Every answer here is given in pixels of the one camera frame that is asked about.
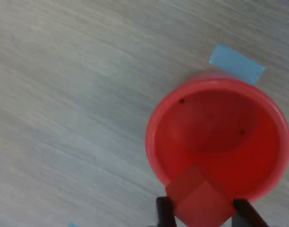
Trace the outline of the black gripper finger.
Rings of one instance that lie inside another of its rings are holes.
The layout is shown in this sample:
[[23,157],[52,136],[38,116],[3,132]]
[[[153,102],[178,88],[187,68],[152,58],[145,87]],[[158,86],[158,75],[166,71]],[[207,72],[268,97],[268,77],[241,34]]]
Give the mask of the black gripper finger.
[[174,216],[174,208],[171,200],[167,196],[156,198],[156,210],[157,210],[157,226],[158,227],[176,227],[176,221]]
[[232,227],[269,227],[246,199],[234,199],[233,206],[237,212],[232,217]]

